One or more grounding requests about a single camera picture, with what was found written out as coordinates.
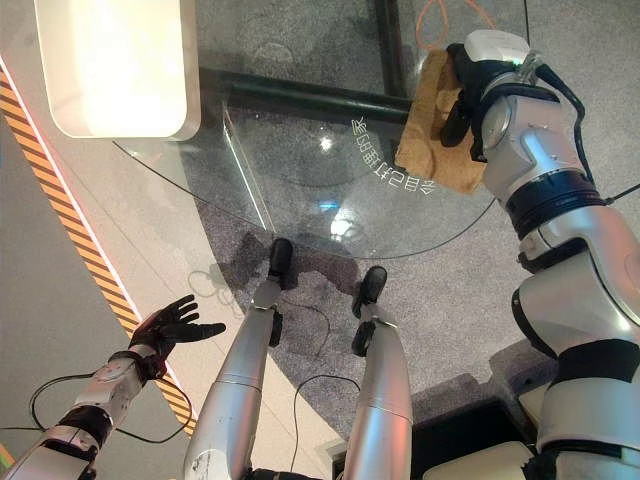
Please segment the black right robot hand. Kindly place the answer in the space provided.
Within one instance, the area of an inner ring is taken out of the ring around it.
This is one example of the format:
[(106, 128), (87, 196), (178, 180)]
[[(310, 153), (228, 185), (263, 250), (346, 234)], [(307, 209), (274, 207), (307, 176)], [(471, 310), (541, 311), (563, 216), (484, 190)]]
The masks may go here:
[(500, 30), (475, 30), (462, 43), (446, 47), (461, 90), (440, 132), (444, 147), (458, 146), (464, 140), (490, 90), (518, 83), (518, 70), (529, 51), (524, 38)]

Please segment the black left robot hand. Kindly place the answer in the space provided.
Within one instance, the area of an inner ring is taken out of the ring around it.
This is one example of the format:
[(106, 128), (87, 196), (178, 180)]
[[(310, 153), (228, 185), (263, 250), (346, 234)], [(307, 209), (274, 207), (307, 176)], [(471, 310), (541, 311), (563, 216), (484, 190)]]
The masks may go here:
[(200, 315), (193, 294), (150, 314), (134, 331), (129, 348), (143, 345), (166, 360), (176, 344), (199, 342), (226, 331), (224, 323), (198, 324)]

